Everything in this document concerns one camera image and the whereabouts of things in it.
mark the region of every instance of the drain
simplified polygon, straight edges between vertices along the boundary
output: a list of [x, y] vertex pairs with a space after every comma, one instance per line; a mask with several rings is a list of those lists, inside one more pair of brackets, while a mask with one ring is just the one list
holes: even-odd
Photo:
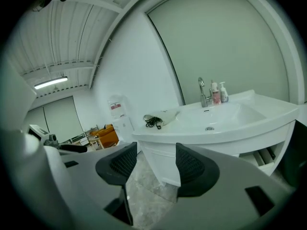
[[213, 128], [213, 127], [206, 127], [205, 130], [206, 130], [206, 131], [208, 131], [208, 130], [214, 130], [214, 128]]

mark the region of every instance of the orange chair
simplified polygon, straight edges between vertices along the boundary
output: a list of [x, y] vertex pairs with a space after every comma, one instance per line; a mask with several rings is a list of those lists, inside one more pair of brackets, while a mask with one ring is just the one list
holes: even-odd
[[106, 125], [106, 129], [100, 129], [91, 133], [93, 136], [99, 136], [104, 148], [112, 147], [118, 143], [118, 137], [112, 125]]

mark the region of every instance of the hand soap bottle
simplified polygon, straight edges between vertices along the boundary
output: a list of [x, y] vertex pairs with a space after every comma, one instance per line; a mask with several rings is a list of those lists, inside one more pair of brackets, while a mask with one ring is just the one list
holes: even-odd
[[221, 104], [221, 94], [219, 88], [217, 87], [217, 83], [211, 80], [211, 90], [212, 90], [212, 101], [214, 105]]
[[221, 85], [221, 102], [222, 103], [225, 103], [225, 102], [229, 101], [229, 97], [228, 97], [226, 88], [224, 87], [224, 83], [225, 82], [221, 82], [220, 83], [220, 85]]

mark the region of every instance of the white sink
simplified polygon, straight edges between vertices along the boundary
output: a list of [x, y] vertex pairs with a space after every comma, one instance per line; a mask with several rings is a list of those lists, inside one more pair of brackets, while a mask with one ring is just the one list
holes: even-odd
[[176, 108], [176, 119], [162, 129], [145, 126], [133, 136], [138, 140], [165, 143], [208, 144], [249, 138], [294, 121], [295, 104], [280, 101], [253, 90], [229, 96], [229, 102], [201, 107], [193, 103]]

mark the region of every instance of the tile floor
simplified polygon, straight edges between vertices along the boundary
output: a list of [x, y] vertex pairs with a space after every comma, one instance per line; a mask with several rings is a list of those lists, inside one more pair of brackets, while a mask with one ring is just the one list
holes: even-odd
[[[278, 170], [271, 175], [289, 193], [294, 191]], [[134, 228], [150, 229], [175, 204], [178, 187], [161, 186], [143, 152], [137, 157], [135, 168], [126, 184], [128, 203]]]

